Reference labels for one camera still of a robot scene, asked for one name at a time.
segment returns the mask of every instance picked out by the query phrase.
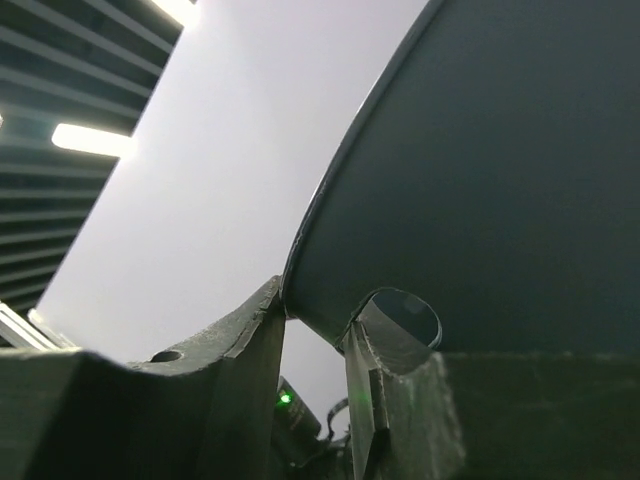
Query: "white panel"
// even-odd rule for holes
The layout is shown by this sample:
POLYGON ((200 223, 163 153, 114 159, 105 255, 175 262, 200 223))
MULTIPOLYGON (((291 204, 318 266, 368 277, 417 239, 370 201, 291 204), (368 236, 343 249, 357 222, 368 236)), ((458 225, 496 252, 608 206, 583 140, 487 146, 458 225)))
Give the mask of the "white panel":
MULTIPOLYGON (((116 360, 150 357, 282 272, 340 140, 425 0, 199 0, 38 313, 116 360)), ((324 417, 342 359, 290 326, 283 374, 324 417)))

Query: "corrugated ceiling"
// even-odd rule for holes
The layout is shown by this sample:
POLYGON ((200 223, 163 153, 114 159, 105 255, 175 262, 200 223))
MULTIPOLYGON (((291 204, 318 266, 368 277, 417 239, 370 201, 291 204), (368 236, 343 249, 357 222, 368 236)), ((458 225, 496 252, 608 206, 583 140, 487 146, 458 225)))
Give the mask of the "corrugated ceiling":
POLYGON ((117 159, 58 123, 130 134, 180 33, 150 0, 0 0, 0 299, 25 315, 117 159))

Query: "ceiling light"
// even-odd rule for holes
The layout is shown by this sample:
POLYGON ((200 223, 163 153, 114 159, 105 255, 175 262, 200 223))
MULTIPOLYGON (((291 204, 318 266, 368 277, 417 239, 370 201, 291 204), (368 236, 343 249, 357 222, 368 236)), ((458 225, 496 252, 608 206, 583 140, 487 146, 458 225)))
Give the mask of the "ceiling light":
POLYGON ((133 147, 133 141, 126 135, 66 123, 56 127, 51 142, 56 147, 67 150, 112 157, 121 157, 129 153, 133 147))
POLYGON ((191 25, 195 20, 196 6, 189 0, 151 0, 176 22, 183 26, 191 25))

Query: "light fixture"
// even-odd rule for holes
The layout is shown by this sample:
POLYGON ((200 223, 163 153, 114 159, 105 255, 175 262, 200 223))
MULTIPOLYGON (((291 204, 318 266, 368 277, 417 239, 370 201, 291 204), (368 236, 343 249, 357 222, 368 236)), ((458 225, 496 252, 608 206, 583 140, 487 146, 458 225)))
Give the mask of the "light fixture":
POLYGON ((60 148, 78 152, 121 157, 133 147, 131 137, 94 128, 61 123, 53 132, 51 142, 60 148))
POLYGON ((196 6, 189 0, 151 0, 166 14, 183 26, 191 25, 196 16, 196 6))

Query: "hole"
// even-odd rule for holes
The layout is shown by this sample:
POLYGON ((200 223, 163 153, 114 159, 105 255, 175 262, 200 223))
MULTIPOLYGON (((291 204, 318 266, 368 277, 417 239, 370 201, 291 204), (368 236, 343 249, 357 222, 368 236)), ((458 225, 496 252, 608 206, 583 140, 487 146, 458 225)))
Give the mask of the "hole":
POLYGON ((371 299, 387 317, 430 348, 437 348, 442 339, 442 324, 431 305, 411 293, 385 289, 371 299))
POLYGON ((182 358, 182 354, 180 352, 176 352, 175 350, 165 350, 164 352, 156 353, 149 363, 165 363, 165 362, 173 362, 175 360, 180 360, 182 358))

